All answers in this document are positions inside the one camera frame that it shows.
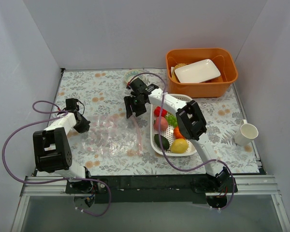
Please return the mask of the clear zip top bag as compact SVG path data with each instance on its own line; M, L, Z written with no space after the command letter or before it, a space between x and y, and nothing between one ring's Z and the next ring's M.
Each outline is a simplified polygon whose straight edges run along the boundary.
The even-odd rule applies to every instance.
M103 157L142 156L141 128L135 116L126 118L125 113L101 114L89 117L90 128L81 135L82 147Z

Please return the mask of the green grapes toy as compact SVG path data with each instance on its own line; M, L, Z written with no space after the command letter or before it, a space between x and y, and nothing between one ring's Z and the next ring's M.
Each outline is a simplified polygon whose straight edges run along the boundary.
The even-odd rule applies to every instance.
M168 124L173 126L174 128L178 126L177 119L174 115L168 114L165 116L165 119L167 120Z

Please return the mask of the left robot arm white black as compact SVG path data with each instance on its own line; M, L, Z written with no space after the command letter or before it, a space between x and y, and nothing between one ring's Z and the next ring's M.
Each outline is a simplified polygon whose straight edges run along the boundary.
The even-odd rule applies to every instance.
M82 193L89 193L93 189L93 181L88 178L88 169L73 161L67 138L71 129L84 133L89 128L90 121L82 115L68 113L44 130L34 132L33 147L37 170L59 174L71 182L76 182L76 187Z

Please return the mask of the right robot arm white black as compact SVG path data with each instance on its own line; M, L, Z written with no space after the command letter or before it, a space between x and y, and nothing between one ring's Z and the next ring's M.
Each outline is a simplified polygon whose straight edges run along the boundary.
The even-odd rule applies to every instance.
M155 84L147 86L144 83L136 84L130 82L127 84L127 89L131 90L130 96L124 98L127 118L132 116L133 113L136 116L146 113L146 103L151 105L160 104L161 109L165 109L176 116L180 133L196 148L202 164L190 169L175 167L163 151L165 159L174 169L180 172L190 172L204 166L212 191L222 191L226 188L227 182L231 181L232 186L227 189L235 192L235 179L228 165L219 160L214 152L208 139L206 120L196 101L186 102L179 100L164 92Z

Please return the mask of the small patterned bowl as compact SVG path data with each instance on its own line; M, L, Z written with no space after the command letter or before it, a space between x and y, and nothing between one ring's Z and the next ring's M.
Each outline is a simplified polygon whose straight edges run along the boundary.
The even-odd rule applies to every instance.
M124 80L126 83L128 83L134 76L140 74L141 71L139 70L129 70L128 72L126 72L125 76L124 76Z

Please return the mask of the floral table mat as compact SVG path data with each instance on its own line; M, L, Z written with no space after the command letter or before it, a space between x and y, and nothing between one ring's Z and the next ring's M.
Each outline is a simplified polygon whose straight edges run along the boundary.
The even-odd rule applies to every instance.
M124 97L129 94L124 76L126 70L64 72L58 88L56 104L65 106L67 98L79 99L85 106L87 120L92 115L125 113ZM227 163L234 174L258 173L255 150L252 145L238 146L233 136L243 119L232 87L220 98L198 99L198 105L207 122L207 134L218 158ZM147 175L147 174L203 174L204 167L190 172L174 169L153 149L151 142L150 112L136 118L141 128L142 156L103 157L82 147L81 135L71 130L67 136L73 161L85 166L92 175ZM190 169L202 163L198 154L186 157L169 157L177 168Z

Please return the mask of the pink peach toy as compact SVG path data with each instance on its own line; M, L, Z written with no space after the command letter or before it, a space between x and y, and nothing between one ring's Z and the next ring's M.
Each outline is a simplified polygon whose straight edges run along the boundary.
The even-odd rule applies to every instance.
M154 124L153 124L153 128L156 131L159 130L159 127L160 127L161 131L166 131L168 126L169 126L169 124L164 117L161 117L161 119L159 119L159 117L157 117L154 121Z

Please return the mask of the woven straw coaster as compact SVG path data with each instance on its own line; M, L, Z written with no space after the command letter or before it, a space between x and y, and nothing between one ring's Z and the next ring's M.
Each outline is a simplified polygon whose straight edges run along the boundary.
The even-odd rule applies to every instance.
M192 64L177 64L171 67L171 79L179 83L191 83L193 76L192 69Z

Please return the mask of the green avocado toy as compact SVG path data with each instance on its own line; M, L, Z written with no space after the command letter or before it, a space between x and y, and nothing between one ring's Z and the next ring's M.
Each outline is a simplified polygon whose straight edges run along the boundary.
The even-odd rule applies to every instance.
M154 135L154 142L159 148L161 148L161 146L162 146L164 150L168 150L170 148L169 141L162 135L155 134Z

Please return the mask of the orange pumpkin toy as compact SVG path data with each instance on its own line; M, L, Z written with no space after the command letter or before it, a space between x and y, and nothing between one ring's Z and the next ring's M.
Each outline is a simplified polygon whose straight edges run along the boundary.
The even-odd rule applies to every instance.
M181 132L179 131L179 127L175 127L174 130L173 130L173 134L174 134L174 137L176 139L185 139L185 137L181 134Z

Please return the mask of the yellow lemon toy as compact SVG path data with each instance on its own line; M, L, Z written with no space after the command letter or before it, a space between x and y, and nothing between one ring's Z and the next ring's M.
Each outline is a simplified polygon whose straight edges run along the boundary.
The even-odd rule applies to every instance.
M183 154L188 149L188 143L185 139L176 139L173 141L170 151L176 154Z

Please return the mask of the orange plastic tub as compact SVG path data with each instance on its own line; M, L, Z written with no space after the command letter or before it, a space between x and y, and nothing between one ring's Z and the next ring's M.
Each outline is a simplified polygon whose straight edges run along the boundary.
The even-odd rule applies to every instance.
M221 97L238 78L232 56L222 48L171 50L166 66L168 92L192 98Z

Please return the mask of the white rectangular plate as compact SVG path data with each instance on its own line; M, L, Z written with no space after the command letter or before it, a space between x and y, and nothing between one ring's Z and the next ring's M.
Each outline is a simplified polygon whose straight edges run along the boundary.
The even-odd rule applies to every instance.
M189 84L202 83L221 76L221 73L214 62L210 59L204 59L192 63L192 80Z

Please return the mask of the white mug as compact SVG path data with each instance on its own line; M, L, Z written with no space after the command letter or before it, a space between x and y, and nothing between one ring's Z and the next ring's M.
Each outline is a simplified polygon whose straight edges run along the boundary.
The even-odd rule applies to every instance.
M243 119L240 122L240 128L234 135L234 142L239 146L246 146L259 135L258 129Z

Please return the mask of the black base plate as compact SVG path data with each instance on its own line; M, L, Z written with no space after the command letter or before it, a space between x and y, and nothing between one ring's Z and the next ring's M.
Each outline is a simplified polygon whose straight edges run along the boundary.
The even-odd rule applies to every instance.
M207 174L94 176L91 184L67 183L66 193L93 195L96 204L192 202L206 203L206 194L224 197L238 191L231 177L215 179Z

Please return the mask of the aluminium frame rail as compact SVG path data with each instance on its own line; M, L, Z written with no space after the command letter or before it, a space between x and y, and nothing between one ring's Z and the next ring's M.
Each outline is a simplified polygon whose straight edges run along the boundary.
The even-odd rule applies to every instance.
M21 231L30 196L88 196L88 193L66 193L67 182L58 176L29 177L28 181L50 181L42 185L24 184L20 193L20 206L12 226L13 232ZM236 175L237 195L270 195L284 232L290 232L290 222L274 175Z

